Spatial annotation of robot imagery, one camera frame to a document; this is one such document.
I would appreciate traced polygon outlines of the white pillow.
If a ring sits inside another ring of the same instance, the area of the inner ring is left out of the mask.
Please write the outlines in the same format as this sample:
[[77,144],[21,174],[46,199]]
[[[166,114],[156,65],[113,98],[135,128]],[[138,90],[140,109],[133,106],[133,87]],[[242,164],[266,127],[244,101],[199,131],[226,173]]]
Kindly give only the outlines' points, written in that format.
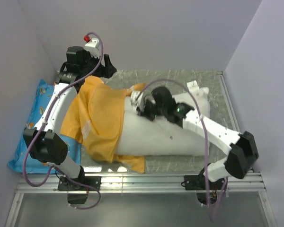
[[129,156],[203,156],[205,140],[172,124],[164,117],[154,121],[138,116],[130,98],[124,101],[124,122],[115,153]]

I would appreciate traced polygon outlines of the orange pillowcase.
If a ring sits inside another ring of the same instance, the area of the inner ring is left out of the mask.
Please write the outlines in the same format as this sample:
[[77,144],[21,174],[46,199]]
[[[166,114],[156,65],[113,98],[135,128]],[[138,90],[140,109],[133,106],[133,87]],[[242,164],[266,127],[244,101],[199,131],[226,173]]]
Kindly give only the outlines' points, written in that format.
[[117,161],[143,173],[144,156],[118,155],[116,151],[123,131],[124,101],[134,90],[141,91],[145,86],[139,83],[127,89],[113,89],[98,77],[87,77],[67,111],[60,133],[84,145],[96,161]]

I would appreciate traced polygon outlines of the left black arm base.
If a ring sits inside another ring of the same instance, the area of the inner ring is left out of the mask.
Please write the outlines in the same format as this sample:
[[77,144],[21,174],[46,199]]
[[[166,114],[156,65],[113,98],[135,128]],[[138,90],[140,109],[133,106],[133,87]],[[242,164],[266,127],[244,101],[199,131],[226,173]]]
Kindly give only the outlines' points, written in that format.
[[67,202],[70,205],[83,205],[90,192],[96,192],[99,197],[96,204],[101,199],[100,185],[101,176],[85,176],[82,183],[75,183],[64,176],[59,177],[58,191],[67,192]]

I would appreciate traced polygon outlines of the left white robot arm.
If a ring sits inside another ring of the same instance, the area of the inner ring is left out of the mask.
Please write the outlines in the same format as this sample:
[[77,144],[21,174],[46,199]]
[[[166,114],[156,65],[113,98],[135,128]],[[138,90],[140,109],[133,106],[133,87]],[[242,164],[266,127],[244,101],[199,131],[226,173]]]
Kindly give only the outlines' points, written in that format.
[[55,79],[52,97],[40,120],[31,129],[25,129],[23,137],[27,146],[25,158],[57,168],[69,179],[75,190],[85,187],[86,178],[82,167],[68,154],[68,146],[60,137],[65,115],[87,75],[110,78],[116,73],[107,54],[97,40],[83,47],[71,46],[66,52],[66,62]]

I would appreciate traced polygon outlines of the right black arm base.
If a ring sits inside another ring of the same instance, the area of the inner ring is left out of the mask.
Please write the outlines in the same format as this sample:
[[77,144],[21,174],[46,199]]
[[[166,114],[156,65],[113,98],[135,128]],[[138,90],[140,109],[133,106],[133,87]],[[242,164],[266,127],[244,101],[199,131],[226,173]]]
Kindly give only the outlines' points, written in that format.
[[[210,203],[214,205],[218,201],[218,191],[226,192],[227,180],[219,179],[216,182],[209,182],[209,198]],[[207,196],[205,191],[205,176],[200,175],[185,175],[184,180],[181,183],[181,186],[184,187],[186,191],[197,191],[196,197],[197,200],[203,204],[207,205]]]

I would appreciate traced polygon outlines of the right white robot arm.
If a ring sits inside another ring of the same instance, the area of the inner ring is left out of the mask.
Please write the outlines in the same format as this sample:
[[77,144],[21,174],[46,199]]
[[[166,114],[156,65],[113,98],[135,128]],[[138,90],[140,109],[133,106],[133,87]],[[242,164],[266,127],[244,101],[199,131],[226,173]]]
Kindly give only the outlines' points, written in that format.
[[201,114],[198,105],[177,102],[165,86],[152,90],[152,100],[142,91],[131,94],[131,104],[137,114],[150,121],[162,116],[182,131],[188,131],[217,146],[226,158],[207,163],[199,183],[210,189],[215,182],[232,176],[243,179],[259,158],[254,135],[248,131],[231,130]]

